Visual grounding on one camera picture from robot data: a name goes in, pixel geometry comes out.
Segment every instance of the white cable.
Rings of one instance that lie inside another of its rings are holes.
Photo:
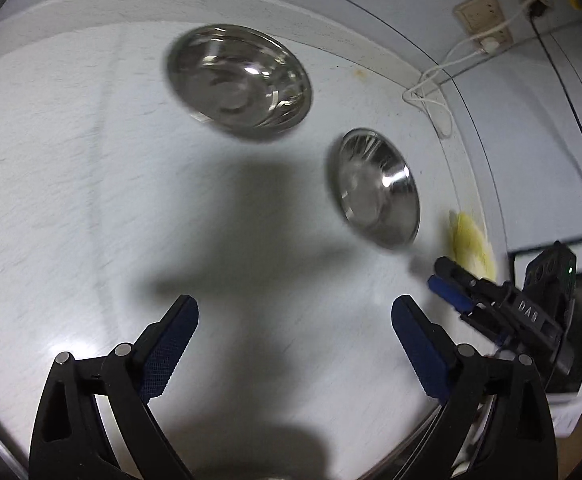
[[[498,25],[495,25],[495,27],[492,27],[488,30],[485,30],[484,32],[478,32],[477,34],[474,34],[472,36],[470,36],[469,38],[465,38],[462,41],[459,41],[458,43],[456,43],[453,47],[451,47],[451,49],[447,52],[447,55],[444,57],[444,59],[442,60],[441,63],[436,64],[430,68],[428,68],[427,70],[425,70],[422,74],[420,74],[420,77],[418,78],[418,83],[416,85],[414,85],[411,88],[406,89],[403,93],[402,93],[402,99],[410,104],[415,106],[416,108],[418,108],[417,105],[414,104],[414,102],[423,102],[423,103],[431,103],[431,104],[436,104],[438,106],[440,106],[441,108],[444,108],[444,110],[447,112],[447,114],[449,115],[449,120],[450,120],[450,128],[449,128],[449,134],[445,135],[442,133],[442,131],[438,130],[436,128],[436,131],[438,131],[438,135],[440,137],[450,137],[452,130],[453,130],[453,114],[451,112],[451,110],[449,109],[449,107],[447,107],[446,104],[444,103],[440,103],[436,100],[433,99],[426,99],[424,97],[416,97],[415,92],[417,90],[419,90],[420,88],[422,88],[424,85],[426,85],[428,82],[433,81],[438,74],[440,73],[440,71],[447,67],[447,66],[452,66],[455,65],[457,63],[461,63],[463,61],[466,61],[467,59],[472,58],[473,56],[477,56],[478,54],[491,54],[490,52],[486,52],[483,49],[480,50],[475,50],[473,51],[471,54],[468,54],[467,56],[461,57],[460,59],[455,59],[453,61],[449,61],[449,57],[451,57],[451,54],[453,54],[458,47],[462,46],[465,43],[469,43],[471,41],[475,41],[475,40],[480,40],[482,38],[487,38],[490,35],[494,34],[495,32],[500,32],[503,28],[508,27],[511,22],[513,22],[513,20],[515,20],[519,15],[521,15],[521,13],[524,12],[525,9],[527,9],[527,7],[530,6],[530,4],[532,4],[535,0],[524,0],[520,6],[518,7],[518,10],[516,12],[514,12],[513,16],[511,16],[508,20],[504,20],[501,23],[498,23]],[[426,79],[422,79],[423,77],[427,76],[427,74],[429,74],[430,72],[435,71],[433,73],[433,75],[428,76]],[[431,119],[431,113],[429,113],[429,110],[424,107],[425,111],[427,112],[427,115],[429,116],[429,118]]]
[[[456,63],[462,63],[463,61],[466,61],[467,59],[471,59],[472,57],[475,57],[475,56],[479,56],[480,54],[484,54],[484,51],[483,50],[475,50],[471,54],[467,54],[465,57],[461,57],[460,59],[456,59],[453,61],[449,61],[447,63],[442,63],[439,65],[432,66],[431,68],[428,68],[427,70],[422,72],[422,74],[420,75],[420,78],[427,75],[432,70],[436,70],[436,69],[439,69],[439,70],[437,70],[437,72],[434,73],[434,75],[426,78],[424,81],[420,81],[416,86],[412,86],[411,88],[406,89],[404,91],[404,93],[405,94],[406,93],[414,93],[416,90],[419,90],[424,85],[426,85],[429,81],[431,81],[432,79],[435,79],[436,75],[438,75],[438,72],[440,72],[440,70],[442,70],[443,68],[445,68],[447,66],[455,65]]]
[[[438,105],[439,107],[443,108],[443,110],[446,111],[447,115],[449,116],[449,133],[448,134],[442,133],[442,129],[437,129],[435,127],[436,126],[435,123],[433,124],[433,126],[434,126],[434,129],[438,132],[439,137],[443,137],[444,139],[448,139],[449,137],[451,137],[451,134],[453,133],[453,114],[451,113],[450,108],[446,104],[441,103],[440,101],[436,101],[435,99],[428,99],[426,97],[410,97],[407,102],[409,104],[415,106],[413,104],[413,101],[422,102],[422,103],[431,103],[431,104]],[[433,118],[431,117],[431,112],[429,111],[429,109],[427,107],[424,107],[424,110],[427,112],[427,115],[429,116],[431,122],[433,123]]]

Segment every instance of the blue grip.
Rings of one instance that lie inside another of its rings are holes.
[[[462,292],[444,282],[435,274],[427,281],[429,290],[450,303],[460,314],[468,314],[474,309],[474,303]]]
[[[421,311],[420,314],[421,322],[430,323]],[[450,395],[449,368],[402,297],[393,302],[391,323],[424,392],[439,400],[440,404],[447,402]]]
[[[144,361],[138,394],[145,404],[162,395],[196,330],[198,317],[196,300],[188,298]]]

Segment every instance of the metal bowl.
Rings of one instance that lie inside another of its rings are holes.
[[[192,30],[173,47],[167,73],[202,120],[240,136],[266,140],[298,124],[311,107],[311,84],[297,58],[251,28]]]
[[[380,247],[412,242],[420,225],[420,199],[401,153],[373,130],[344,136],[335,160],[335,186],[344,215]]]

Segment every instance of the power plug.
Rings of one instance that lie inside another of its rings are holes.
[[[482,40],[480,40],[480,45],[482,46],[482,51],[485,54],[493,54],[496,50],[498,50],[500,42],[492,36],[487,36],[486,38],[482,38]]]

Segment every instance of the robotic arm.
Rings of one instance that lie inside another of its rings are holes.
[[[144,480],[193,480],[148,407],[173,373],[197,326],[196,301],[180,296],[158,323],[134,344],[109,355],[55,358],[33,430],[32,480],[133,477],[120,470],[95,402],[106,395],[120,432]],[[495,396],[486,429],[470,468],[457,478],[533,479],[558,477],[556,441],[540,376],[526,354],[515,361],[482,357],[456,346],[429,322],[410,296],[391,311],[393,328],[426,392],[441,404],[420,445],[395,480],[449,479],[476,411]]]
[[[498,347],[533,356],[546,384],[555,370],[568,375],[574,362],[566,336],[574,314],[575,264],[575,255],[556,242],[527,266],[519,290],[511,282],[479,280],[438,258],[429,288]]]

